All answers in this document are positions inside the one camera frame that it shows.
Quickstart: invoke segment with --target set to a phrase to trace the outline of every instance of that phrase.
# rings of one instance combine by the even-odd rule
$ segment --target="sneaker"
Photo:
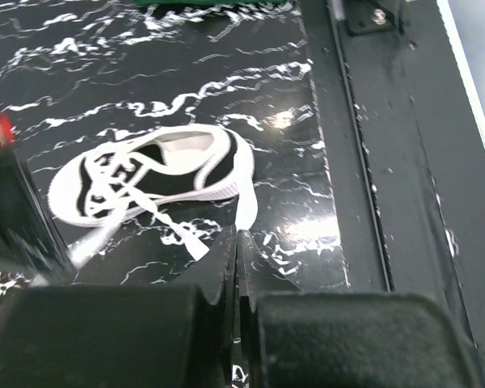
[[[96,227],[124,202],[128,209],[123,221],[150,211],[181,237],[190,237],[158,206],[226,200],[237,196],[240,188],[253,192],[253,170],[251,147],[229,129],[204,124],[162,128],[99,145],[72,159],[50,184],[48,206],[66,223]],[[256,216],[255,192],[246,198],[243,202],[250,205],[245,207],[255,207],[249,211],[252,218]],[[251,224],[247,219],[242,223]]]

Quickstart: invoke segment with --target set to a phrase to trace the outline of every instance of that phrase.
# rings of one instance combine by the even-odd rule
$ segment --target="white rubber sole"
[[[253,158],[253,151],[251,150],[250,145],[234,131],[231,131],[229,129],[226,129],[226,131],[230,131],[234,135],[236,142],[238,144],[238,154],[241,158],[243,158],[243,160],[247,161],[244,163],[242,167],[245,169],[245,174],[253,176],[254,169],[255,169],[255,161]],[[65,169],[67,166],[70,170],[78,168],[81,162],[81,159],[80,158],[76,158],[76,159],[72,160],[70,163],[68,163],[68,165],[65,165],[63,169]],[[68,206],[69,204],[75,203],[77,199],[77,196],[75,195],[76,193],[75,189],[77,188],[77,191],[80,190],[81,182],[75,182],[75,183],[64,182],[64,179],[65,179],[64,175],[65,174],[61,174],[59,177],[56,176],[52,181],[50,188],[48,190],[48,206],[51,209],[51,211],[54,213],[54,215],[57,218],[71,225],[81,226],[84,228],[102,226],[106,217],[104,218],[81,217],[79,215],[72,216],[67,213],[68,208],[65,208],[65,207]],[[184,201],[191,201],[191,200],[209,201],[209,200],[227,200],[229,198],[234,198],[235,196],[238,195],[237,178],[238,178],[238,175],[235,169],[233,169],[224,179],[213,184],[212,186],[209,186],[202,190],[185,192],[183,194],[179,194],[175,196],[166,196],[164,198],[158,198],[157,200],[154,200],[154,203],[156,205],[165,205],[173,202],[184,202]],[[73,193],[72,192],[68,193],[68,196],[66,196],[67,199],[61,198],[60,196],[57,196],[55,193],[54,188],[60,187],[61,185],[62,187],[65,187],[66,191],[74,190]],[[129,209],[126,212],[124,219],[122,221],[127,221],[131,218],[135,218],[136,216],[144,213],[145,211],[146,210],[143,209],[142,207]]]

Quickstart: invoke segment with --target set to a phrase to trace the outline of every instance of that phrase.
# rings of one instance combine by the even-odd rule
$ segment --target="green object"
[[[189,6],[215,6],[217,4],[249,4],[257,2],[270,2],[279,4],[287,0],[135,0],[138,6],[150,6],[152,4],[181,4]]]

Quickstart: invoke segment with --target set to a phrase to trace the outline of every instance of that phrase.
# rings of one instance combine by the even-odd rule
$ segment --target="black marble surface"
[[[255,153],[251,232],[302,289],[348,286],[325,145],[294,2],[140,10],[127,0],[0,4],[0,108],[43,198],[73,156],[161,126],[223,124]],[[168,205],[207,245],[236,199]],[[65,240],[87,230],[57,221]],[[146,284],[192,263],[149,214],[127,221],[74,283]],[[28,282],[0,273],[0,301]]]

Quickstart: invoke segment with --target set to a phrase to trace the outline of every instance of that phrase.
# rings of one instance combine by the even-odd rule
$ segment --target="screw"
[[[386,14],[385,11],[377,8],[372,15],[372,21],[376,23],[379,26],[382,26],[384,23],[386,23]]]

